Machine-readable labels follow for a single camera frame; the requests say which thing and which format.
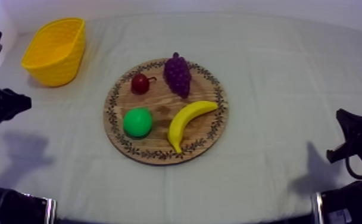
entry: green ball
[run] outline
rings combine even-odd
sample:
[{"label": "green ball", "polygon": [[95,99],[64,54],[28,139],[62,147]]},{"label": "green ball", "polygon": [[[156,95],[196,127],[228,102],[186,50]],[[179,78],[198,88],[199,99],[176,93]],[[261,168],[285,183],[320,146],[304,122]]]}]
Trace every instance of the green ball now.
[{"label": "green ball", "polygon": [[152,114],[147,108],[129,110],[124,116],[124,130],[132,137],[143,137],[152,128]]}]

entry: toy fruit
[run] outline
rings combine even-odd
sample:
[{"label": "toy fruit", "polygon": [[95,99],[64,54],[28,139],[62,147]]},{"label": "toy fruit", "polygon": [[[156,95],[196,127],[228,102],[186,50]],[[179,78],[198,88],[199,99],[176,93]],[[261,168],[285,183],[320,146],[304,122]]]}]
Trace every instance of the toy fruit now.
[{"label": "toy fruit", "polygon": [[216,110],[218,105],[210,101],[197,101],[182,108],[170,123],[167,139],[177,153],[181,153],[180,143],[185,126],[194,118]]},{"label": "toy fruit", "polygon": [[156,80],[155,77],[147,78],[144,74],[137,74],[131,81],[131,90],[136,94],[144,94],[149,90],[149,80]]},{"label": "toy fruit", "polygon": [[144,137],[152,128],[152,115],[147,108],[129,110],[124,116],[124,130],[131,137]]},{"label": "toy fruit", "polygon": [[188,97],[192,76],[185,59],[176,52],[164,65],[164,79],[171,91],[182,98]]}]

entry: wooden plate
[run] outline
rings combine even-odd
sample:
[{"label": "wooden plate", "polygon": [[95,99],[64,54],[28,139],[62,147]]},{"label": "wooden plate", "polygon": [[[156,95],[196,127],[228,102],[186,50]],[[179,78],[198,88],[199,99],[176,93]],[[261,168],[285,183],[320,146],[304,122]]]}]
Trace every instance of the wooden plate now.
[{"label": "wooden plate", "polygon": [[[191,160],[209,149],[220,137],[228,118],[228,101],[220,82],[203,67],[188,62],[192,75],[191,92],[187,99],[173,94],[163,79],[164,63],[161,58],[140,64],[124,74],[110,89],[104,107],[104,126],[113,145],[125,156],[150,165],[173,165]],[[131,80],[142,73],[156,77],[143,95],[131,92]],[[172,118],[189,103],[215,101],[219,109],[193,119],[185,128],[177,154],[167,141]],[[144,139],[132,139],[123,130],[123,117],[130,109],[148,108],[153,117],[152,131]]]}]

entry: white tablecloth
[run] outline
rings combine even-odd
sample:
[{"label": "white tablecloth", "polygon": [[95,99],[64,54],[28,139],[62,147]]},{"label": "white tablecloth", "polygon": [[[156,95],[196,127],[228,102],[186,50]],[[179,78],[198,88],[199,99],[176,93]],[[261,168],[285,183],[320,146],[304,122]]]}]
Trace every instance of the white tablecloth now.
[{"label": "white tablecloth", "polygon": [[[38,85],[20,61],[0,87],[31,110],[0,125],[0,186],[58,200],[61,217],[102,223],[246,223],[311,210],[310,194],[350,183],[326,150],[344,141],[335,111],[362,115],[362,32],[264,15],[167,14],[87,22],[68,85]],[[103,128],[105,97],[131,67],[179,52],[229,98],[224,134],[204,155],[152,167],[119,153]],[[353,168],[362,173],[359,160]]]}]

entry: yellow basket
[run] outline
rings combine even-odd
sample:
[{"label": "yellow basket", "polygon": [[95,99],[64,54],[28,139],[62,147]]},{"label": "yellow basket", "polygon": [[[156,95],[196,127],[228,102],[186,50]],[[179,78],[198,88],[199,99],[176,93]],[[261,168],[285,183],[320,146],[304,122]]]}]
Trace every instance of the yellow basket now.
[{"label": "yellow basket", "polygon": [[72,81],[85,50],[85,21],[63,18],[46,24],[31,41],[21,66],[46,86]]}]

